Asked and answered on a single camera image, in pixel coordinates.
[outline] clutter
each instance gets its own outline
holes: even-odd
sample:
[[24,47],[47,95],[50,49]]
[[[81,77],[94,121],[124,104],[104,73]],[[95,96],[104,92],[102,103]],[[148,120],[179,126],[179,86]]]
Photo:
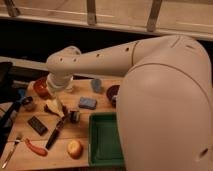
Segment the clutter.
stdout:
[[119,85],[112,85],[107,89],[106,95],[113,107],[116,107],[117,94],[119,90]]
[[47,90],[46,80],[47,77],[41,77],[33,84],[33,89],[42,99],[48,99],[51,97],[50,93]]
[[100,79],[97,79],[97,78],[92,79],[90,84],[91,84],[93,92],[95,92],[95,93],[102,92],[102,87],[101,87],[102,82]]
[[35,116],[30,118],[27,122],[39,135],[43,135],[48,131],[47,127]]
[[67,146],[67,151],[73,159],[78,159],[83,152],[83,146],[80,141],[71,140]]
[[21,105],[25,108],[26,111],[33,111],[36,107],[32,96],[24,97],[21,100]]
[[70,122],[71,123],[78,123],[80,120],[80,112],[79,111],[71,111],[70,114]]
[[96,99],[81,97],[78,107],[94,110],[94,109],[96,109],[96,105],[97,105]]
[[40,148],[40,147],[36,147],[35,145],[33,145],[30,140],[28,138],[25,139],[25,144],[27,145],[27,147],[33,151],[34,153],[40,155],[40,156],[46,156],[47,155],[47,151],[44,148]]

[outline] black object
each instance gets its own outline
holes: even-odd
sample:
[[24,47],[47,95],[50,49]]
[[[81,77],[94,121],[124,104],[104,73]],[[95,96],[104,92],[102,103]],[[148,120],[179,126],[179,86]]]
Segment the black object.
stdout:
[[27,121],[30,126],[39,134],[39,135],[43,135],[45,132],[48,131],[47,127],[35,116],[33,116],[32,118],[30,118]]
[[56,141],[56,139],[58,138],[60,130],[58,129],[54,129],[54,131],[52,132],[47,144],[46,144],[46,149],[50,149],[50,147],[54,144],[54,142]]
[[53,130],[50,138],[48,139],[48,142],[46,144],[46,149],[50,149],[50,147],[54,144],[54,142],[56,141],[56,139],[58,138],[59,136],[59,133],[60,133],[60,130],[61,128],[63,127],[64,125],[64,121],[66,119],[66,116],[62,117],[61,120],[57,123],[55,129]]
[[117,101],[117,94],[119,90],[120,85],[112,85],[107,89],[106,96],[113,107],[116,107],[116,101]]
[[20,99],[18,89],[12,88],[13,79],[9,76],[12,62],[0,62],[0,103],[15,102]]
[[79,111],[72,111],[70,114],[70,122],[71,123],[78,123],[80,120],[80,112]]
[[11,127],[5,127],[5,124],[13,111],[18,111],[20,106],[21,104],[19,102],[13,102],[9,109],[4,113],[3,117],[0,118],[0,157],[7,142],[8,133],[11,130]]
[[21,104],[19,102],[13,102],[9,109],[5,112],[4,116],[0,120],[0,133],[2,133],[3,127],[14,110],[18,111]]

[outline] utensil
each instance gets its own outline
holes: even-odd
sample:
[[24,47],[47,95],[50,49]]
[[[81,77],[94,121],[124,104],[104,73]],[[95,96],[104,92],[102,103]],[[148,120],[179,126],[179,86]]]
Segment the utensil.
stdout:
[[54,142],[55,142],[56,139],[58,138],[59,133],[60,133],[62,127],[64,126],[64,123],[65,123],[65,120],[67,119],[67,117],[68,117],[68,115],[62,117],[62,118],[60,119],[60,121],[56,124],[56,127],[55,127],[55,129],[53,130],[53,132],[52,132],[51,136],[49,137],[48,142],[47,142],[47,144],[46,144],[46,146],[45,146],[46,149],[49,150],[50,147],[54,144]]
[[13,155],[15,149],[16,149],[16,146],[21,142],[21,139],[22,139],[22,135],[18,134],[17,137],[16,137],[16,139],[15,139],[15,141],[14,141],[13,148],[10,150],[10,152],[9,152],[9,154],[8,154],[5,162],[4,162],[4,164],[2,165],[2,169],[6,168],[6,166],[7,166],[8,162],[9,162],[10,158],[12,157],[12,155]]

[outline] dark background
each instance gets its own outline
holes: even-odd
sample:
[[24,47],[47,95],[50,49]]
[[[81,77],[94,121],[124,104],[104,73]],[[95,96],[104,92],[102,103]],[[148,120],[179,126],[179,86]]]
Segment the dark background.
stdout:
[[[78,47],[82,53],[85,53],[150,37],[154,36],[0,19],[0,56],[45,62],[50,54],[70,45]],[[199,42],[205,47],[212,60],[213,42]],[[26,69],[17,67],[11,72],[17,77],[22,75],[23,79],[28,80],[35,79],[42,73],[31,70],[28,76],[24,77],[24,74],[27,74]]]

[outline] railing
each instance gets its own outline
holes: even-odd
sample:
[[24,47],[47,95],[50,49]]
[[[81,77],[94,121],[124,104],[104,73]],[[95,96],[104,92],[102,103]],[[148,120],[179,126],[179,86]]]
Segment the railing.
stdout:
[[213,41],[212,0],[0,0],[0,17]]

